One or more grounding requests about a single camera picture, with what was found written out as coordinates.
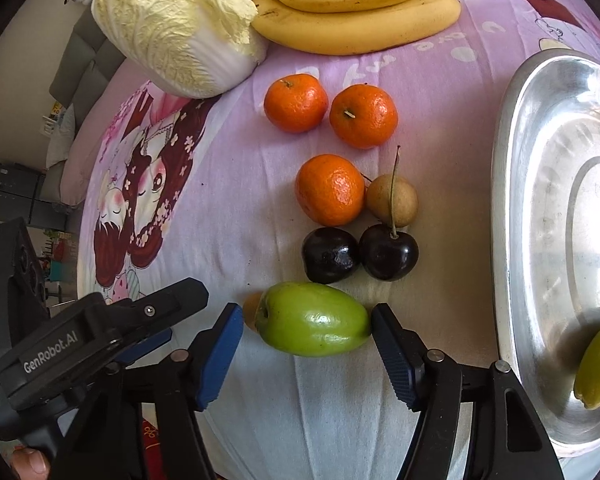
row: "wall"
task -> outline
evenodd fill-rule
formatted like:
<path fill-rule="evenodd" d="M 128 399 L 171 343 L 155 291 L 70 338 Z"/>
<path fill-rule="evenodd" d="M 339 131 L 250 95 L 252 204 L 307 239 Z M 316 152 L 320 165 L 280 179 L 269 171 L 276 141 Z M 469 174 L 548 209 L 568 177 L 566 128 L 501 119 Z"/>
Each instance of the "wall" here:
<path fill-rule="evenodd" d="M 85 7 L 64 0 L 27 0 L 0 37 L 0 162 L 43 170 L 48 139 L 42 115 L 48 88 L 72 28 Z"/>

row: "silver plate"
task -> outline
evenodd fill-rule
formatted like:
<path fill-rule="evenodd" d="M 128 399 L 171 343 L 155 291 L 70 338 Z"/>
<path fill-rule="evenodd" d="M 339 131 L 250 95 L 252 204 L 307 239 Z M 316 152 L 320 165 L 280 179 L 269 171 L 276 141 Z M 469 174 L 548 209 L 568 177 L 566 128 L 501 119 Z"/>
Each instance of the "silver plate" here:
<path fill-rule="evenodd" d="M 558 456 L 600 446 L 600 408 L 573 396 L 600 328 L 600 65 L 555 49 L 504 100 L 491 197 L 496 328 Z"/>

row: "human hand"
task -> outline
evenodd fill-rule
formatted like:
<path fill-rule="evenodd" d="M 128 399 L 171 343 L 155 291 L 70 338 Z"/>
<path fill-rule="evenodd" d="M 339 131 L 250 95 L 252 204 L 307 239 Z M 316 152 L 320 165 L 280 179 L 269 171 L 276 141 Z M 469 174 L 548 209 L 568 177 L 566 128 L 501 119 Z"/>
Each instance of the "human hand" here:
<path fill-rule="evenodd" d="M 20 480 L 46 480 L 50 465 L 38 450 L 27 447 L 16 449 L 11 455 L 11 468 Z"/>

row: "cartoon eye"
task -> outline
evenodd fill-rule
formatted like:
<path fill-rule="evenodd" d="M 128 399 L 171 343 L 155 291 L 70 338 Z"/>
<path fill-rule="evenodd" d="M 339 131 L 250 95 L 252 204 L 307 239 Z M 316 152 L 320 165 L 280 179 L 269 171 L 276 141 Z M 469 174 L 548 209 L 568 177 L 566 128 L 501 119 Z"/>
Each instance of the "cartoon eye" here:
<path fill-rule="evenodd" d="M 164 181 L 164 175 L 161 173 L 158 173 L 154 178 L 154 189 L 153 189 L 154 193 L 162 187 L 163 181 Z"/>

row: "orange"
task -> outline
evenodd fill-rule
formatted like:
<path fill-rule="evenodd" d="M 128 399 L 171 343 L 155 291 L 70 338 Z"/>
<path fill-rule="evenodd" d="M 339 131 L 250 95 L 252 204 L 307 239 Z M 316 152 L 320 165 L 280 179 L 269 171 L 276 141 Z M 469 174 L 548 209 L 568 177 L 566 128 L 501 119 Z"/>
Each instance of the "orange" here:
<path fill-rule="evenodd" d="M 314 222 L 327 227 L 344 225 L 365 206 L 365 181 L 346 158 L 318 155 L 298 171 L 296 198 Z"/>
<path fill-rule="evenodd" d="M 353 85 L 336 95 L 329 121 L 336 135 L 349 146 L 368 150 L 394 134 L 398 110 L 391 96 L 372 85 Z"/>
<path fill-rule="evenodd" d="M 309 74 L 278 79 L 264 97 L 264 113 L 282 131 L 301 134 L 315 128 L 329 108 L 329 97 Z"/>

